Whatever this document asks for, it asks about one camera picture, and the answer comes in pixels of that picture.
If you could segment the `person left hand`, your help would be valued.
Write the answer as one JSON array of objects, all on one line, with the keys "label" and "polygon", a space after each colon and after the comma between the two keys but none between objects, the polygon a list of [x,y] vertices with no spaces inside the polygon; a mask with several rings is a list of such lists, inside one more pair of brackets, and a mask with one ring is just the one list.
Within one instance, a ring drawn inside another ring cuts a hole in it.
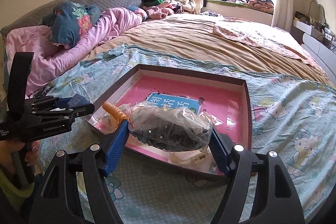
[{"label": "person left hand", "polygon": [[[12,154],[20,151],[25,144],[19,139],[1,141],[1,168],[9,174],[15,174],[17,169],[14,165]],[[33,141],[27,144],[27,153],[25,155],[26,166],[36,165],[39,160],[40,141]]]}]

